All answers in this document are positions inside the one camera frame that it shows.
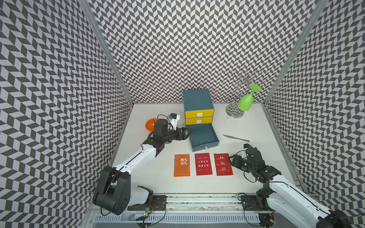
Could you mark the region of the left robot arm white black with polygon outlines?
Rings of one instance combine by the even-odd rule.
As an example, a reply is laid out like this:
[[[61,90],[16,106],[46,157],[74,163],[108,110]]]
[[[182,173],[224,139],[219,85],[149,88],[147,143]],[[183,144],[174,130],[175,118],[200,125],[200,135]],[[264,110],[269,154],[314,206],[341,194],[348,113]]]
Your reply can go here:
[[[153,160],[167,143],[188,139],[193,130],[177,127],[178,120],[179,116],[175,114],[158,119],[154,130],[135,154],[119,165],[105,167],[100,173],[92,203],[115,215],[133,206],[148,207],[153,201],[153,191],[141,185],[133,189],[132,174]]]

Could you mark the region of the teal drawer cabinet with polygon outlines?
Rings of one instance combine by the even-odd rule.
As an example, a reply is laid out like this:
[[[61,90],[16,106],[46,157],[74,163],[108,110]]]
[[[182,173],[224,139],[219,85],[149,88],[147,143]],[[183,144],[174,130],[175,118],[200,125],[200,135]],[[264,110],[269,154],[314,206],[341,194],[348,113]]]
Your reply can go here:
[[[183,105],[185,111],[214,109],[208,89],[183,91]]]

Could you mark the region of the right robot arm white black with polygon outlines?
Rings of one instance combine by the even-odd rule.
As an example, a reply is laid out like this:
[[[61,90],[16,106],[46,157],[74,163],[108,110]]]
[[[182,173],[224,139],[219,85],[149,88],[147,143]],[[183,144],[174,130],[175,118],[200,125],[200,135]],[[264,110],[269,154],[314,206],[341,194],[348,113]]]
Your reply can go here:
[[[263,187],[256,192],[256,205],[284,216],[298,228],[350,228],[348,216],[331,210],[293,185],[282,173],[265,163],[260,151],[245,145],[246,156],[229,157],[232,167],[250,173]]]

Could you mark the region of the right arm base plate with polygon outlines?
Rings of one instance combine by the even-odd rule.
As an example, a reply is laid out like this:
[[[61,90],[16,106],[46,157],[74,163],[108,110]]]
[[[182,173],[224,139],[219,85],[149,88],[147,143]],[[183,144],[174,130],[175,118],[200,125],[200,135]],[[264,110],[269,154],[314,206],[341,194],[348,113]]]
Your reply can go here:
[[[244,195],[240,194],[238,199],[244,206],[249,206],[252,211],[272,211],[272,209],[260,199],[257,199],[256,195]]]

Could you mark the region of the orange postcard pack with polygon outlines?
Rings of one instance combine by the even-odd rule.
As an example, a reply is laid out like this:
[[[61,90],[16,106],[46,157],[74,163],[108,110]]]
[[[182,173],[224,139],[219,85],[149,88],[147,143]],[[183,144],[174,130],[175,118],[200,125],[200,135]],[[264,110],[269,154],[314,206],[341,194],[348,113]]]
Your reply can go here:
[[[174,177],[190,176],[190,155],[176,154],[174,160]]]

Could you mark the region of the red patterned postcard pack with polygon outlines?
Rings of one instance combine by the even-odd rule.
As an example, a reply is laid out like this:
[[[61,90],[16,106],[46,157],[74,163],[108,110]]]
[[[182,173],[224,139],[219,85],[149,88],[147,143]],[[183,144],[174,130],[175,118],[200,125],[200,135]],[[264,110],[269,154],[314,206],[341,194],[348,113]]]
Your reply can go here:
[[[217,176],[233,175],[232,165],[229,161],[229,154],[214,154],[214,161]]]

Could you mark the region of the teal bottom drawer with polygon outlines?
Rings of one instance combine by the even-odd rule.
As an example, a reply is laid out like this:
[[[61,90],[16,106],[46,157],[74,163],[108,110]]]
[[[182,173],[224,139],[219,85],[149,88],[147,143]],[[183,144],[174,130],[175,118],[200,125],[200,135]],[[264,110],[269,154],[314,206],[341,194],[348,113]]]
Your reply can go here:
[[[205,150],[219,145],[219,139],[211,123],[187,125],[192,132],[189,140],[193,152]]]

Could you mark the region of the dark red postcard pack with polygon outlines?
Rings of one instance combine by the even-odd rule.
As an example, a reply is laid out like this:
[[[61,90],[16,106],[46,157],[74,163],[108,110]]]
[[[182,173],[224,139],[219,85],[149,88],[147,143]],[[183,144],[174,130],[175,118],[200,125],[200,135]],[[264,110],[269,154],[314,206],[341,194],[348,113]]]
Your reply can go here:
[[[196,175],[212,175],[212,164],[209,153],[195,154]]]

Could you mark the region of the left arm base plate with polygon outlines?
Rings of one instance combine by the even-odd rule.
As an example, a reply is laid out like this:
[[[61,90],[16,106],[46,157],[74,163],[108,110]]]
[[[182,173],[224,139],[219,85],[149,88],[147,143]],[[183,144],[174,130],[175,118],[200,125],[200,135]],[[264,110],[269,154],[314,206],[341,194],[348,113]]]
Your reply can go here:
[[[165,211],[166,209],[166,195],[154,195],[152,199],[148,199],[145,204],[136,204],[132,206],[128,206],[128,211],[145,211],[145,209],[148,207],[149,210],[154,211]]]

